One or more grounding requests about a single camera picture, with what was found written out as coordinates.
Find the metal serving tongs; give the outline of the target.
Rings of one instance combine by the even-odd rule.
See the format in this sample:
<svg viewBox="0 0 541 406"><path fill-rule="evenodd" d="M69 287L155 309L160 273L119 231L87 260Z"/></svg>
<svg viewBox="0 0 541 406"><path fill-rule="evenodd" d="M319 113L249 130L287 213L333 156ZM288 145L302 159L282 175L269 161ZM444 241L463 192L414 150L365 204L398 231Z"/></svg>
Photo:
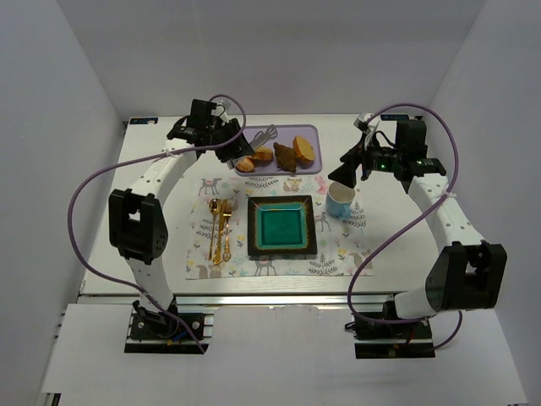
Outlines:
<svg viewBox="0 0 541 406"><path fill-rule="evenodd" d="M258 131L254 138L249 142L250 147L252 148L252 153L244 153L242 156L234 158L227 162L229 169L234 169L245 157L252 156L254 151L263 146L267 141L274 140L278 136L277 127L274 124L269 125L264 130Z"/></svg>

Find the brown chocolate croissant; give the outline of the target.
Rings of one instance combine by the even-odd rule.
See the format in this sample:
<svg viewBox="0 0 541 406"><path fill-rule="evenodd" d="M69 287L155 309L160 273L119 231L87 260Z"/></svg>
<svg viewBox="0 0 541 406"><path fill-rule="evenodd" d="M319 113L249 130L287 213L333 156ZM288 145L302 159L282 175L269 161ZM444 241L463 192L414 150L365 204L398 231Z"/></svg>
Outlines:
<svg viewBox="0 0 541 406"><path fill-rule="evenodd" d="M297 156L295 150L286 145L279 143L273 144L276 157L276 165L282 170L289 173L297 171Z"/></svg>

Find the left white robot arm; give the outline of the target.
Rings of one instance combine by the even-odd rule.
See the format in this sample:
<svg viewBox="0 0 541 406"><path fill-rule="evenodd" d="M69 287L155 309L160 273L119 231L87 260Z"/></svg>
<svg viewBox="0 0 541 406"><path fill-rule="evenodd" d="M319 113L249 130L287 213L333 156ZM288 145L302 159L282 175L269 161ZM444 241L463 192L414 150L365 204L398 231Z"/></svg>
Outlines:
<svg viewBox="0 0 541 406"><path fill-rule="evenodd" d="M194 99L189 115L172 126L145 173L109 196L110 243L143 289L139 306L146 311L170 310L174 301L161 256L168 241L163 206L178 181L206 151L214 151L229 166L254 152L243 135L244 125L228 117L226 99L225 95Z"/></svg>

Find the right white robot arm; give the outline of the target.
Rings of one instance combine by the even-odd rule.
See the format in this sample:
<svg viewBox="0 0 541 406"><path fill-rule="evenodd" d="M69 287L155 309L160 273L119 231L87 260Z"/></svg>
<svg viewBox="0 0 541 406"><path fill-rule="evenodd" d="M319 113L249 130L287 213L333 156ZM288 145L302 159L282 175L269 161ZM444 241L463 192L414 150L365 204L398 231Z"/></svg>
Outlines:
<svg viewBox="0 0 541 406"><path fill-rule="evenodd" d="M453 310L495 307L503 279L507 253L491 244L467 219L456 197L448 190L451 181L441 162L428 157L425 122L403 119L389 146L377 140L378 122L360 118L355 127L361 140L341 158L342 165L329 178L344 186L356 183L373 171L391 173L423 213L439 250L424 284L397 294L392 300L391 320L412 321Z"/></svg>

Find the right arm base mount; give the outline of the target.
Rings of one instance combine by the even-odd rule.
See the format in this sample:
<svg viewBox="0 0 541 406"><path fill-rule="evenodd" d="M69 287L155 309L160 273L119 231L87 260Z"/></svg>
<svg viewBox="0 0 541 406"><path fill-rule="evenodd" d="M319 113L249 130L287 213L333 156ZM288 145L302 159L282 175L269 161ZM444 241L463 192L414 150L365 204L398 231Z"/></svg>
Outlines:
<svg viewBox="0 0 541 406"><path fill-rule="evenodd" d="M428 321L388 325L353 317L344 330L354 336L357 359L428 359L435 357Z"/></svg>

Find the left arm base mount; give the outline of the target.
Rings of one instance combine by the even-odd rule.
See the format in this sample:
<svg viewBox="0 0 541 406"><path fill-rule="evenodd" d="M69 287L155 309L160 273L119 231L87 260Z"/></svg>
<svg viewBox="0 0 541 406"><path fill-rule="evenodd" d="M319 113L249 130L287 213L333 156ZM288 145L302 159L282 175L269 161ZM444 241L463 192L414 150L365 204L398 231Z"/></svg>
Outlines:
<svg viewBox="0 0 541 406"><path fill-rule="evenodd" d="M178 312L178 308L173 304L168 310L183 319L199 341L203 351L181 323L168 315L148 311L136 300L132 303L124 353L202 355L209 347L214 315L207 311Z"/></svg>

